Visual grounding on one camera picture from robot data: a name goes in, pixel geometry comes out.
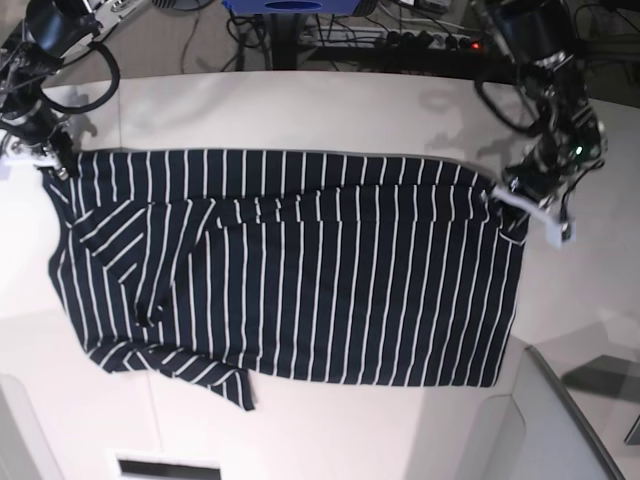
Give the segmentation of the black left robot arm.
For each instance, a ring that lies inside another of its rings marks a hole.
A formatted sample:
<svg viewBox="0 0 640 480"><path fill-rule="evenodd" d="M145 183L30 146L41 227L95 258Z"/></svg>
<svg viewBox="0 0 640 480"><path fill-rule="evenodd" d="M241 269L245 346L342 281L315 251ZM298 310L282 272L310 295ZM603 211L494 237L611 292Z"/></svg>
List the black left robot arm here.
<svg viewBox="0 0 640 480"><path fill-rule="evenodd" d="M475 79L476 93L503 125L535 142L520 163L503 169L490 195L507 206L510 229L535 218L544 224L548 242L560 248L575 239L569 198L585 175L603 167L607 150L604 124L576 58L570 14L560 1L475 1L472 6L509 60L531 123L516 124L503 113L484 89L487 75Z"/></svg>

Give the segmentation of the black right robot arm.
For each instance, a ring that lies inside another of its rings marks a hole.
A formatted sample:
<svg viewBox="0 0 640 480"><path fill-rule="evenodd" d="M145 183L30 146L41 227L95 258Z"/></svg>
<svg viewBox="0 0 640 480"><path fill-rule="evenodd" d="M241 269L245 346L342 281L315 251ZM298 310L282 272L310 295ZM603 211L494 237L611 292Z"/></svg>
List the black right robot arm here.
<svg viewBox="0 0 640 480"><path fill-rule="evenodd" d="M107 103L121 73L105 39L143 1L30 1L23 19L1 45L1 177L15 165L47 170L62 180L77 174L72 116ZM110 72L106 92L84 105L49 97L43 83L91 54Z"/></svg>

